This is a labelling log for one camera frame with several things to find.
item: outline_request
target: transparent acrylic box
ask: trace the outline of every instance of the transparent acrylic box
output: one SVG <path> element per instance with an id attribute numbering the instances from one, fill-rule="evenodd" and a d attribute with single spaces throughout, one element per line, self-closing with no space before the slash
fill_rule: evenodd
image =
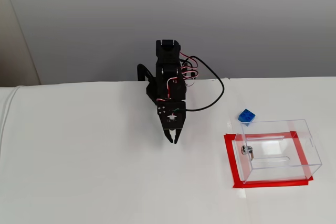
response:
<path id="1" fill-rule="evenodd" d="M 322 165 L 305 120 L 242 123 L 234 149 L 244 184 L 310 179 Z"/>

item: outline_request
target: red tape square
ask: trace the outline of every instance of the red tape square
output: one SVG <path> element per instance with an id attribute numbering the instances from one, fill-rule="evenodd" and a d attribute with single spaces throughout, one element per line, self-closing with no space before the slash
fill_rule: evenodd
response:
<path id="1" fill-rule="evenodd" d="M 290 137 L 294 141 L 294 145 L 297 149 L 300 161 L 302 165 L 307 165 L 307 159 L 304 155 L 304 151 L 302 149 L 302 146 L 300 144 L 299 136 L 295 131 L 282 133 L 285 135 L 285 137 Z M 269 136 L 270 134 L 253 134 L 253 137 L 263 137 L 263 136 Z M 235 158 L 235 152 L 233 150 L 232 141 L 235 139 L 236 134 L 225 134 L 224 135 L 224 142 L 226 145 L 227 155 L 230 162 L 231 172 L 234 180 L 234 188 L 257 188 L 257 187 L 281 187 L 281 186 L 308 186 L 308 182 L 313 180 L 313 177 L 311 176 L 309 179 L 299 179 L 299 180 L 278 180 L 278 181 L 272 181 L 272 182 L 265 182 L 265 181 L 257 181 L 257 182 L 247 182 L 243 183 L 240 180 L 238 167 L 236 163 Z M 305 175 L 308 177 L 310 175 L 310 169 L 308 167 L 303 168 Z"/>

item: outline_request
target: blue block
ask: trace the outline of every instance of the blue block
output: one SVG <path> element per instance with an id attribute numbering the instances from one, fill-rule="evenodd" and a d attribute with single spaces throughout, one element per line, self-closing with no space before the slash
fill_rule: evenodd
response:
<path id="1" fill-rule="evenodd" d="M 252 112 L 249 110 L 245 109 L 238 117 L 238 120 L 240 120 L 242 123 L 247 123 L 246 125 L 248 126 L 248 123 L 251 122 L 256 115 L 254 115 Z"/>

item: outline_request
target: white wall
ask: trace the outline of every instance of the white wall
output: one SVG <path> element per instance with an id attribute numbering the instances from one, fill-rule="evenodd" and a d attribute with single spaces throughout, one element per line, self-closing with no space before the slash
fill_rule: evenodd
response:
<path id="1" fill-rule="evenodd" d="M 39 85 L 10 0 L 0 0 L 0 87 Z"/>
<path id="2" fill-rule="evenodd" d="M 221 77 L 336 75 L 336 0 L 12 2 L 42 83 L 135 80 L 157 39 Z"/>

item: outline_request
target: robotic arm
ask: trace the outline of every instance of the robotic arm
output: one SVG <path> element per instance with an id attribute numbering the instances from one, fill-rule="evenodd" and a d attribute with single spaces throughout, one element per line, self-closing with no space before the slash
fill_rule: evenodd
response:
<path id="1" fill-rule="evenodd" d="M 157 40 L 156 41 L 156 77 L 153 77 L 148 69 L 143 65 L 138 65 L 138 80 L 144 81 L 148 78 L 149 84 L 146 88 L 147 95 L 155 103 L 157 113 L 159 115 L 165 136 L 171 143 L 177 143 L 182 131 L 182 127 L 186 118 L 187 111 L 199 111 L 209 108 L 215 104 L 224 93 L 224 85 L 220 78 L 198 57 L 191 56 L 190 59 L 196 58 L 202 62 L 220 81 L 223 91 L 220 96 L 212 104 L 195 110 L 186 109 L 185 79 L 195 78 L 198 74 L 192 64 L 188 60 L 180 60 L 181 46 L 176 40 Z M 186 73 L 191 72 L 191 76 L 187 77 Z M 175 130 L 175 138 L 173 139 L 170 131 Z"/>

